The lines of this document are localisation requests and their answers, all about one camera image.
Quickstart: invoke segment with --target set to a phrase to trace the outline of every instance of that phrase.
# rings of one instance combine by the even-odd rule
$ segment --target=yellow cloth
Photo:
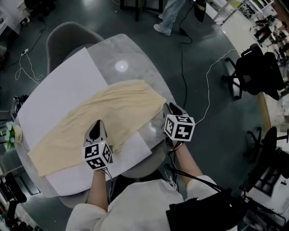
[[[143,80],[112,84],[68,113],[28,155],[40,176],[81,164],[84,135],[97,120],[104,122],[113,152],[120,152],[121,145],[155,117],[165,102]]]

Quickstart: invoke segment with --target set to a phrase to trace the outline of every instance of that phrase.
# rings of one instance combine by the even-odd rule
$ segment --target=white sleeve
[[[96,223],[106,214],[105,210],[95,205],[78,204],[69,217],[65,231],[93,231]]]
[[[210,177],[208,176],[198,176],[199,179],[208,181],[210,183],[216,184]],[[187,199],[192,199],[198,197],[200,200],[207,198],[211,195],[217,193],[217,191],[210,186],[206,185],[203,182],[200,182],[195,179],[191,179],[186,187]]]

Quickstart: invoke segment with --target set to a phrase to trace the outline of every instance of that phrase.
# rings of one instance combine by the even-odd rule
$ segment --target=white shoe
[[[158,31],[158,32],[166,35],[166,36],[170,36],[170,34],[171,34],[171,33],[166,33],[166,32],[161,31],[161,30],[160,30],[160,27],[159,27],[159,24],[155,24],[155,25],[154,25],[154,29],[155,29],[156,31]]]
[[[163,19],[163,14],[159,14],[158,17],[162,20]]]

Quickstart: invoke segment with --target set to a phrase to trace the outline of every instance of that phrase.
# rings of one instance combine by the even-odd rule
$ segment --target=gray marble table
[[[87,50],[108,85],[130,79],[144,79],[147,84],[166,98],[167,101],[175,102],[164,79],[154,64],[128,36],[118,34],[91,46]],[[163,113],[161,111],[150,122],[139,129],[138,132],[153,154],[124,172],[124,176],[130,178],[147,176],[155,171],[163,162],[165,159],[163,122]],[[35,166],[28,156],[29,147],[25,136],[23,143],[16,146],[16,150],[26,172],[43,195],[48,198],[59,196],[46,177],[38,175]],[[79,194],[79,200],[74,197],[73,201],[82,201],[84,195],[87,194]],[[69,198],[70,196],[63,197],[63,201],[70,201]]]

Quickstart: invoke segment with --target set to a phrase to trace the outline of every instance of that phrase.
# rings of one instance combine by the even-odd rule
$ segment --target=wooden floor edge
[[[260,102],[261,111],[262,111],[262,119],[265,127],[265,132],[267,132],[271,128],[271,121],[269,116],[269,111],[266,103],[266,99],[264,93],[261,92],[258,94],[258,100]]]

